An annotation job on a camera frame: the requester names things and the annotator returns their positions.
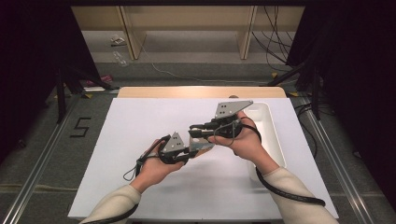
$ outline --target black strap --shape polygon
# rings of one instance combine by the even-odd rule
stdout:
[[[241,119],[250,119],[251,121],[253,121],[251,118],[249,117],[242,117]],[[243,127],[245,128],[249,128],[250,130],[252,130],[255,134],[257,134],[260,138],[260,142],[262,141],[262,135],[260,134],[259,130],[257,130],[256,127],[252,127],[250,125],[247,124],[242,124]],[[318,205],[322,205],[325,206],[326,203],[318,198],[312,198],[312,197],[305,197],[305,196],[301,196],[301,195],[296,195],[296,194],[292,194],[292,193],[287,193],[286,191],[283,191],[281,189],[277,189],[276,187],[270,185],[268,182],[266,182],[264,180],[264,177],[262,177],[262,173],[260,173],[259,169],[257,169],[256,167],[256,174],[257,177],[259,178],[260,182],[262,182],[262,184],[269,190],[271,190],[274,194],[277,194],[281,197],[290,199],[290,200],[294,200],[297,202],[301,202],[301,203],[312,203],[312,204],[318,204]]]
[[[162,137],[160,140],[158,140],[156,143],[154,143],[147,151],[146,151],[146,153],[145,154],[143,154],[139,159],[137,159],[137,161],[136,161],[136,166],[134,167],[134,169],[132,169],[132,170],[134,170],[134,176],[138,176],[139,174],[140,174],[140,169],[142,168],[142,166],[143,166],[143,164],[145,163],[145,161],[147,160],[147,159],[149,159],[149,158],[154,158],[154,157],[157,157],[157,156],[149,156],[149,154],[152,152],[152,150],[154,150],[154,148],[156,147],[156,146],[158,146],[163,140],[169,140],[171,138],[171,135],[166,135],[166,136],[164,136],[164,137]],[[127,175],[127,174],[129,174],[130,172],[132,172],[132,170],[130,170],[130,171],[128,171],[125,175],[124,175],[124,179],[125,180],[132,180],[132,178],[134,178],[133,176],[132,176],[132,178],[131,179],[126,179],[125,178],[125,176]]]
[[[301,203],[312,203],[312,204],[326,206],[326,203],[321,199],[300,196],[300,195],[296,195],[296,194],[292,194],[292,193],[287,193],[286,191],[283,191],[281,189],[277,189],[276,187],[270,185],[268,182],[266,182],[264,180],[264,177],[262,177],[262,173],[260,173],[260,171],[259,171],[259,169],[257,169],[257,167],[256,167],[256,174],[257,174],[257,177],[260,179],[260,182],[262,182],[262,184],[267,189],[271,190],[274,194],[277,194],[281,197],[284,197],[284,198],[287,198],[290,200],[294,200],[297,202],[301,202]]]
[[[124,220],[125,218],[128,218],[131,214],[134,213],[134,211],[136,211],[136,208],[139,204],[135,204],[133,208],[131,208],[131,210],[125,212],[124,214],[121,214],[119,216],[116,217],[108,217],[105,219],[101,219],[101,220],[96,220],[96,221],[91,221],[91,222],[86,222],[87,224],[107,224],[107,223],[114,223],[114,222],[118,222],[121,220]]]

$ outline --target black marking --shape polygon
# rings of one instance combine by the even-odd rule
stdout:
[[[81,134],[81,135],[70,135],[71,138],[85,137],[85,134],[86,134],[87,131],[90,129],[90,127],[79,127],[79,122],[80,122],[82,119],[91,119],[91,118],[79,118],[74,129],[75,129],[75,130],[84,130],[84,134]]]

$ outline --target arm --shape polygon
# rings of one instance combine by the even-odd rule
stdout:
[[[153,152],[158,152],[159,147],[160,144],[154,148]],[[183,162],[164,164],[159,158],[149,158],[143,164],[140,174],[129,185],[107,194],[81,223],[99,223],[104,219],[110,220],[113,217],[126,214],[126,217],[117,222],[125,223],[126,218],[134,212],[139,204],[142,193],[150,186],[159,184],[167,175],[179,170],[183,165]]]
[[[238,118],[244,124],[255,127],[254,122],[247,118],[244,112],[239,112]],[[259,136],[250,129],[242,129],[242,132],[234,140],[220,136],[216,138],[210,136],[208,140],[216,144],[229,146],[242,159],[252,161],[270,185],[288,193],[314,197],[297,176],[285,168],[279,167],[262,147]],[[321,205],[296,202],[278,196],[273,192],[271,192],[271,196],[276,202],[285,223],[337,223],[334,217]]]

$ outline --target gray carpet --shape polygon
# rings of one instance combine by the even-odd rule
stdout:
[[[273,71],[268,65],[264,64],[160,63],[156,64],[156,66],[178,76],[198,77],[199,79],[227,79],[230,81],[267,82],[272,79],[270,74]],[[132,64],[126,68],[117,67],[115,64],[99,63],[97,67],[101,75],[111,74],[114,77],[113,86],[258,86],[260,84],[203,82],[177,78],[155,71],[150,63]],[[292,90],[292,85],[288,84],[285,88]],[[42,188],[51,186],[57,189],[36,189],[21,216],[20,223],[78,223],[76,220],[67,218],[68,209],[74,200],[76,189],[90,160],[95,142],[105,121],[107,110],[112,99],[116,96],[115,94],[96,93],[91,99],[81,98],[78,100],[78,104],[65,126],[62,138],[38,183]],[[299,98],[291,98],[291,101],[295,106],[301,104]],[[42,110],[36,119],[35,125],[32,126],[31,131],[26,135],[27,147],[14,150],[1,164],[0,184],[3,186],[5,184],[23,184],[33,169],[37,158],[50,138],[57,119],[56,99],[53,96],[49,97],[48,104],[49,108]],[[321,110],[325,113],[332,112],[329,108],[322,108]],[[363,162],[352,155],[353,145],[347,138],[337,117],[325,113],[321,113],[321,122],[341,156],[353,182],[367,203],[375,223],[396,223],[394,211],[371,178]],[[79,118],[91,118],[81,122],[81,124],[90,129],[85,137],[71,138],[70,135],[83,132],[82,130],[74,129]],[[302,115],[301,119],[312,133],[313,129],[307,116]],[[305,132],[305,136],[309,146],[314,150],[312,138],[307,132]],[[316,162],[338,210],[339,222],[358,223],[320,143],[318,143]],[[1,188],[1,218],[4,218],[18,190],[18,186],[15,188]]]

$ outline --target wrist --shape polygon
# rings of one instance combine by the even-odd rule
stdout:
[[[148,182],[148,179],[142,175],[138,175],[129,185],[140,193],[143,193],[151,186],[151,184]]]
[[[262,175],[267,175],[279,168],[279,165],[271,158],[264,148],[262,148],[262,151],[252,162],[257,166]]]

